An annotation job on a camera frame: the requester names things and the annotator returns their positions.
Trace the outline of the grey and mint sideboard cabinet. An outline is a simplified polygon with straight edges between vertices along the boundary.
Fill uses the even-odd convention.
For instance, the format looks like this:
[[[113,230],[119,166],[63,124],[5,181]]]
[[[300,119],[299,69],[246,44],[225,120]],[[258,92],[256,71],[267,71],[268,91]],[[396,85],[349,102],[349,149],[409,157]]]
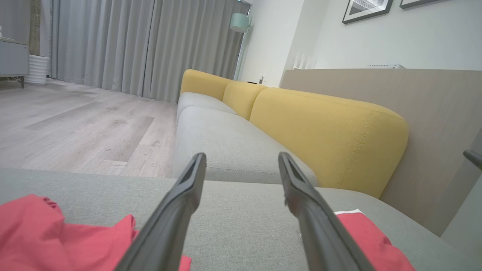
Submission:
[[[0,78],[17,78],[24,88],[29,75],[29,45],[11,38],[0,37]]]

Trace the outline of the small black framed picture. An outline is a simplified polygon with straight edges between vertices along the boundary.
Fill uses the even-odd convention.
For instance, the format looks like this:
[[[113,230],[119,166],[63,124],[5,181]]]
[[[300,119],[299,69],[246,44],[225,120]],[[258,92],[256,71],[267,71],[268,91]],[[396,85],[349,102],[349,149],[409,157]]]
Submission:
[[[441,0],[401,0],[400,7],[402,9],[413,8],[420,5],[427,5],[432,2],[437,2]]]

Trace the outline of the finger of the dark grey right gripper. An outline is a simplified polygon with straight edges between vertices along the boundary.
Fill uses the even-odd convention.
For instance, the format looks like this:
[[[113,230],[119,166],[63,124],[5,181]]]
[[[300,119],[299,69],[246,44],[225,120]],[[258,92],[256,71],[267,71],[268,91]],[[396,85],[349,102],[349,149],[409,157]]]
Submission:
[[[475,165],[478,169],[482,170],[482,155],[467,149],[463,151],[463,156],[470,161],[473,165]]]

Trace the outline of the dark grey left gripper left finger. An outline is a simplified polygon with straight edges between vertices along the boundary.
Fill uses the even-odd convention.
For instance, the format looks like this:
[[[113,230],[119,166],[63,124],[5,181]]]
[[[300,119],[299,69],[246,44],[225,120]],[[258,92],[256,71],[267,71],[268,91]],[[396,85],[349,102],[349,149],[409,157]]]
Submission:
[[[206,155],[197,153],[155,208],[115,271],[178,271],[191,216],[198,209]]]

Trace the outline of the beige wooden panel behind sofa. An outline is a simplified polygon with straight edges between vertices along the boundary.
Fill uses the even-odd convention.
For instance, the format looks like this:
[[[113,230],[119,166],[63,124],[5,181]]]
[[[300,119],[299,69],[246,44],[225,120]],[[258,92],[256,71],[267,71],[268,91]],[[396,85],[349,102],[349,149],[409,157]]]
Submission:
[[[482,72],[448,69],[293,69],[281,88],[374,103],[403,117],[408,144],[381,199],[442,236],[480,176]]]

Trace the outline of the white router with antennas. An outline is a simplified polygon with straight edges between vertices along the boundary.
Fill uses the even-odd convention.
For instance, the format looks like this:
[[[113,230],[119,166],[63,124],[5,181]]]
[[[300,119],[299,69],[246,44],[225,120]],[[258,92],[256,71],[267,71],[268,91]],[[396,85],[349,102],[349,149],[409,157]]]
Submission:
[[[293,69],[315,69],[317,59],[305,54],[297,53]]]

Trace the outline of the small grey sofa seat cushion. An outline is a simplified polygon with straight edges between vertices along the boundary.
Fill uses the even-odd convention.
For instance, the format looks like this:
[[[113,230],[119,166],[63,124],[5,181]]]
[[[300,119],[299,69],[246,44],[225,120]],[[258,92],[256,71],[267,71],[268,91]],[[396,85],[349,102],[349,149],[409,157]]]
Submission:
[[[183,110],[187,107],[192,106],[220,110],[225,113],[237,115],[237,113],[231,107],[229,107],[219,99],[208,95],[188,91],[182,93],[179,97],[179,101],[177,103],[176,123],[178,122]]]

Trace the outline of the small yellow sofa back cushion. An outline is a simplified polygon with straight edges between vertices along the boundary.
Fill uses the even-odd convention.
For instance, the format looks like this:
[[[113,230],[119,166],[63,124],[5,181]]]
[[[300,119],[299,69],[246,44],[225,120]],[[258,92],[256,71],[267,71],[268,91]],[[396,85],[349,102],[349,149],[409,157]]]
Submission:
[[[249,120],[254,102],[266,86],[249,82],[232,81],[224,90],[222,102],[234,112]]]

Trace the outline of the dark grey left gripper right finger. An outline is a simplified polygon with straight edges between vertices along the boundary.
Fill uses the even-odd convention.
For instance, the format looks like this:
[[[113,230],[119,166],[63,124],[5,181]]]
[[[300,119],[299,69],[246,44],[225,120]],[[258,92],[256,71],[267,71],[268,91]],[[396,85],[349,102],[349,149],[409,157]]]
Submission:
[[[375,271],[366,255],[287,152],[278,156],[285,204],[298,219],[310,271]]]

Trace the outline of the white ribbed cylinder appliance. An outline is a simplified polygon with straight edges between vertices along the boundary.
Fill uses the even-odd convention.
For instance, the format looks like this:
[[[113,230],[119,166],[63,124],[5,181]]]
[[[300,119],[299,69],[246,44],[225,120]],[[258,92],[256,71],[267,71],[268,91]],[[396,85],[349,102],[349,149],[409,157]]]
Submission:
[[[32,85],[47,85],[49,61],[48,57],[29,55],[29,73],[24,76],[24,82]]]

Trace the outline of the large yellow sofa back cushion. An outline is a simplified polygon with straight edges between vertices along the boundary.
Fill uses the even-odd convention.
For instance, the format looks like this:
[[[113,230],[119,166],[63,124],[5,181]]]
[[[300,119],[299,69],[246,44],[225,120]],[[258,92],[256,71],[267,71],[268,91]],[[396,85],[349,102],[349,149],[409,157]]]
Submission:
[[[300,158],[318,186],[380,198],[407,146],[408,124],[385,107],[265,88],[249,121]]]

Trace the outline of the grey sofa back cushion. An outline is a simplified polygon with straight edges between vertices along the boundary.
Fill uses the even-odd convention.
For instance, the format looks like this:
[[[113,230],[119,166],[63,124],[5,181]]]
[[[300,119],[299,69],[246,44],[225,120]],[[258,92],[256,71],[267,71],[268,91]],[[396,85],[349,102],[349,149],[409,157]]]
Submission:
[[[205,153],[206,180],[281,184],[280,152],[289,150],[238,115],[187,107],[177,122],[171,177],[178,178],[195,154]]]

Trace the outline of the yellow sofa end back cushion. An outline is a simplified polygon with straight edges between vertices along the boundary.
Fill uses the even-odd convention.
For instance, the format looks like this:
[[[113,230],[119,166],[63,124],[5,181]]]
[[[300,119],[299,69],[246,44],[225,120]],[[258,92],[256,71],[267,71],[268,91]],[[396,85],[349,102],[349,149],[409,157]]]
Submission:
[[[192,92],[222,100],[224,91],[231,82],[232,79],[187,69],[182,77],[180,93]]]

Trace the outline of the grey pleated curtain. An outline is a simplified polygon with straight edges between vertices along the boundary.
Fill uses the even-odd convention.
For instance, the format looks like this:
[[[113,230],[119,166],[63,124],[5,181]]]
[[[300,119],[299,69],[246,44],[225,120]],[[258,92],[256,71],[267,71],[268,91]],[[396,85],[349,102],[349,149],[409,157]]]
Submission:
[[[233,79],[243,0],[50,0],[50,77],[177,102],[188,69]]]

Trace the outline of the red basketball jersey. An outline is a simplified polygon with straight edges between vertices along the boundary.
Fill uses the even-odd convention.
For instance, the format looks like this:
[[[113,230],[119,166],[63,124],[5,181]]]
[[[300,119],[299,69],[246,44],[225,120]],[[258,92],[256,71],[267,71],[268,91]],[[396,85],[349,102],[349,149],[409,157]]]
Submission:
[[[0,271],[115,271],[139,232],[129,214],[114,226],[73,224],[34,194],[0,204]],[[191,271],[182,253],[178,271]]]

